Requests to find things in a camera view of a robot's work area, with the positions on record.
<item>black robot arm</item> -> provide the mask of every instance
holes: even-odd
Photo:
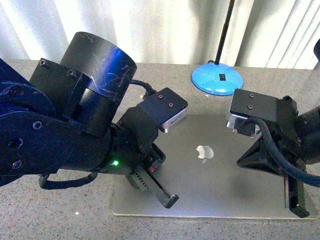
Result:
[[[237,165],[287,177],[289,208],[304,218],[309,212],[303,183],[320,187],[320,177],[306,173],[306,164],[320,162],[320,107],[298,114],[289,96],[278,99],[236,89],[227,126],[251,138],[261,132]]]
[[[75,34],[60,64],[41,59],[30,81],[0,59],[0,186],[30,174],[48,190],[88,184],[98,173],[125,175],[170,208],[179,197],[152,176],[166,158],[154,140],[186,118],[188,103],[133,80],[136,69],[121,49],[86,32]],[[144,101],[112,123],[129,84],[146,89]],[[49,181],[58,169],[90,174]]]

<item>apple logo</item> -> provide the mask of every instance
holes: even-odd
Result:
[[[214,151],[209,146],[201,146],[199,145],[196,150],[199,152],[198,158],[203,159],[202,163],[204,164],[208,159],[212,159],[214,157]]]

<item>blue lamp base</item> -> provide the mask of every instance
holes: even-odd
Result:
[[[208,94],[227,96],[244,85],[242,76],[231,66],[207,63],[197,67],[192,73],[193,84]]]

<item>gray countertop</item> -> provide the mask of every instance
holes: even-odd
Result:
[[[26,79],[38,61],[7,60]],[[171,88],[189,102],[189,114],[226,114],[231,96],[206,95],[191,82],[195,65],[138,63],[135,79],[156,90]],[[320,70],[236,67],[245,90],[282,98],[289,95],[304,113],[320,105]],[[143,88],[131,85],[114,122],[141,101]],[[320,164],[308,166],[320,175]],[[61,181],[85,172],[59,170]],[[0,190],[0,240],[4,239],[320,239],[320,220],[236,220],[119,217],[111,212],[115,176],[99,174],[89,185],[43,190],[38,177],[25,175]],[[306,185],[320,211],[320,188]]]

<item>silver laptop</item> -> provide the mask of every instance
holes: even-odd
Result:
[[[164,208],[150,192],[134,189],[125,176],[116,177],[112,212],[116,216],[301,219],[288,206],[285,179],[244,169],[237,160],[254,140],[233,135],[224,115],[188,115],[170,133],[159,133],[155,143],[165,162],[154,176],[179,200]],[[306,209],[317,210],[305,191]]]

